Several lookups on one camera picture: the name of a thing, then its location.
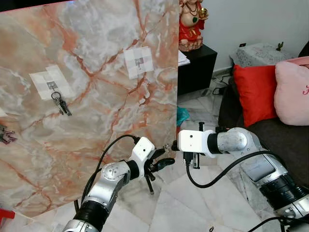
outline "white tile floor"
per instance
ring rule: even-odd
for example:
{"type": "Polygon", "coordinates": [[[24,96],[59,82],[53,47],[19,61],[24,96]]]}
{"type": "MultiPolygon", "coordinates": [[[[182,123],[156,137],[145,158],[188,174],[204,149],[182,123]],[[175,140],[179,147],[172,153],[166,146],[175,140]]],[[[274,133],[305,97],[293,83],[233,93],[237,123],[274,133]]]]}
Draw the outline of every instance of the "white tile floor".
{"type": "MultiPolygon", "coordinates": [[[[213,96],[218,86],[212,81],[206,96],[202,91],[179,97],[179,106],[188,108],[190,118],[183,129],[198,130],[205,122],[206,130],[217,126],[221,96],[213,96]]],[[[201,169],[191,170],[193,178],[208,183],[222,171],[232,158],[221,155],[216,159],[201,158],[201,169]]],[[[150,195],[145,180],[132,181],[119,192],[117,202],[103,227],[105,232],[246,232],[273,216],[263,196],[239,168],[230,172],[211,188],[196,188],[188,179],[182,153],[176,153],[176,163],[156,174],[154,195],[150,195]]],[[[1,232],[61,232],[74,217],[73,203],[34,218],[16,214],[0,227],[1,232]]],[[[279,232],[277,222],[256,231],[279,232]]]]}

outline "pink cushion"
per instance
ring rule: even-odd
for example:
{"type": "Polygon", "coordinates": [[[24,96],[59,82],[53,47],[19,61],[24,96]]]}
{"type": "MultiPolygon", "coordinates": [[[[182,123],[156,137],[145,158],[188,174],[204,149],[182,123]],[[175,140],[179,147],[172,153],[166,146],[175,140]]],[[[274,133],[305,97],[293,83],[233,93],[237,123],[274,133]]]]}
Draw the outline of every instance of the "pink cushion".
{"type": "Polygon", "coordinates": [[[309,125],[309,69],[290,61],[276,65],[276,113],[287,125],[309,125]]]}

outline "red statue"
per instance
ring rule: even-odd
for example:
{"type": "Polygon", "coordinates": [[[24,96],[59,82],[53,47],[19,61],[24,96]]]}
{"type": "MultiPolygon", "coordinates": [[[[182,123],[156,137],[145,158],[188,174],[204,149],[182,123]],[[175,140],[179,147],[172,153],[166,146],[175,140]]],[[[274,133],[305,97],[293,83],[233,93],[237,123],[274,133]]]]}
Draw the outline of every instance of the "red statue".
{"type": "Polygon", "coordinates": [[[179,50],[188,52],[202,46],[203,37],[200,29],[204,29],[208,11],[202,8],[203,0],[180,0],[179,16],[179,50]]]}

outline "sofa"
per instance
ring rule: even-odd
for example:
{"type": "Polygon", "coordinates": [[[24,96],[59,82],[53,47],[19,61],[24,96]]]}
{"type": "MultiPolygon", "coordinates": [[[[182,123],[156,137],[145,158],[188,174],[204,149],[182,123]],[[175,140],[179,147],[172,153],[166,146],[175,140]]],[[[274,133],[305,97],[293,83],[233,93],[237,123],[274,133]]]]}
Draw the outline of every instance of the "sofa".
{"type": "MultiPolygon", "coordinates": [[[[299,56],[309,56],[309,42],[299,56]]],[[[229,79],[223,95],[219,126],[246,128],[233,77],[229,79]]],[[[269,150],[282,157],[298,185],[309,189],[309,126],[289,126],[279,118],[273,118],[258,121],[246,129],[256,134],[269,150]]]]}

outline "black cabinet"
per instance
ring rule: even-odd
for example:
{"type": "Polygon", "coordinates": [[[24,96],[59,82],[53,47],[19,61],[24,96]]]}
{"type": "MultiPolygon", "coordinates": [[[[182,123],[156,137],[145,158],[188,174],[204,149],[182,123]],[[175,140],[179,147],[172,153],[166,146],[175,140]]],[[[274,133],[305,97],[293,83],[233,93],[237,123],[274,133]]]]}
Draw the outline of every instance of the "black cabinet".
{"type": "Polygon", "coordinates": [[[197,50],[183,53],[190,60],[190,64],[178,67],[177,95],[208,88],[217,52],[203,44],[197,50]]]}

